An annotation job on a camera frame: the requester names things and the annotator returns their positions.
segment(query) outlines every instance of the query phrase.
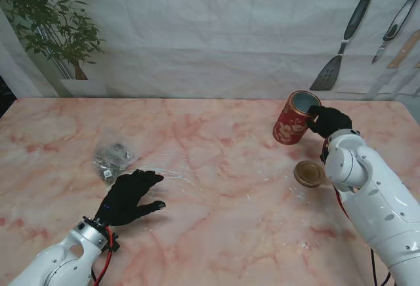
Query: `black cable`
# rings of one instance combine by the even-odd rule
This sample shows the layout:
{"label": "black cable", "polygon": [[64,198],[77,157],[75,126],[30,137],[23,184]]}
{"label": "black cable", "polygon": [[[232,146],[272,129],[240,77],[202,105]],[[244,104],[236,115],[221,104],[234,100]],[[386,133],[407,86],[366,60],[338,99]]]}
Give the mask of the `black cable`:
{"label": "black cable", "polygon": [[381,284],[381,286],[385,286],[386,283],[388,283],[389,279],[391,278],[391,273],[388,272],[387,278],[385,278],[384,282]]}
{"label": "black cable", "polygon": [[93,268],[91,268],[91,275],[92,275],[93,281],[96,281],[96,275],[95,275],[95,272],[93,271]]}
{"label": "black cable", "polygon": [[378,281],[376,279],[376,269],[375,269],[375,255],[373,253],[373,250],[370,249],[370,257],[372,259],[372,271],[373,271],[373,284],[375,286],[378,286]]}

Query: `spatula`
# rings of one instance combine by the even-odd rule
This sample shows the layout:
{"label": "spatula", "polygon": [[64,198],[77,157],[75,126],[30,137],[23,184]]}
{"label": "spatula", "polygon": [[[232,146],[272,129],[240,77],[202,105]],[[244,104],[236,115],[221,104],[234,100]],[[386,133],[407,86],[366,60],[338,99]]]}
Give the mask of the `spatula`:
{"label": "spatula", "polygon": [[347,24],[346,31],[344,32],[343,41],[341,41],[341,47],[336,56],[334,56],[327,65],[321,70],[315,79],[312,86],[309,88],[312,91],[330,91],[340,72],[341,59],[344,55],[344,49],[350,38],[356,32],[360,22],[362,21],[363,16],[365,15],[366,10],[368,9],[369,3],[371,0],[360,0],[357,4],[356,9],[353,12],[350,21]]}

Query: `plant pot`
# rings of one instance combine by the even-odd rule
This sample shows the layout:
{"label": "plant pot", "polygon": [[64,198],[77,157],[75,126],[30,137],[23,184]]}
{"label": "plant pot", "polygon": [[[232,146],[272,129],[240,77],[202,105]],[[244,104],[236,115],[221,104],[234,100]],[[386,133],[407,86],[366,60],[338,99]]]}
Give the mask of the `plant pot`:
{"label": "plant pot", "polygon": [[106,87],[101,81],[78,81],[76,79],[61,79],[73,97],[108,97]]}

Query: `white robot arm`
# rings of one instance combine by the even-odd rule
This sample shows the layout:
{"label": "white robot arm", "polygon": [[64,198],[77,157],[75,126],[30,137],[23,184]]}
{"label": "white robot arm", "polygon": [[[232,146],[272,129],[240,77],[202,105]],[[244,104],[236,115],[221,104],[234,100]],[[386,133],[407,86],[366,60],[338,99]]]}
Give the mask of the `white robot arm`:
{"label": "white robot arm", "polygon": [[[93,262],[108,243],[107,237],[98,228],[92,220],[85,218],[84,222],[69,231],[63,241],[42,250],[9,286],[88,285]],[[83,247],[81,257],[70,251],[74,245]]]}
{"label": "white robot arm", "polygon": [[328,138],[325,174],[367,244],[398,286],[420,284],[420,204],[359,133],[343,129]]}

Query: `can lid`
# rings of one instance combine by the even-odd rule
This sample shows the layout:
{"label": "can lid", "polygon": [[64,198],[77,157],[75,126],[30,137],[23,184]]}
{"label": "can lid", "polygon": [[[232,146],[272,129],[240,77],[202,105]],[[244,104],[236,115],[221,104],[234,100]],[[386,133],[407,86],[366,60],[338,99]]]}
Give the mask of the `can lid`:
{"label": "can lid", "polygon": [[307,188],[316,188],[325,179],[324,170],[315,161],[304,160],[295,167],[296,181]]}

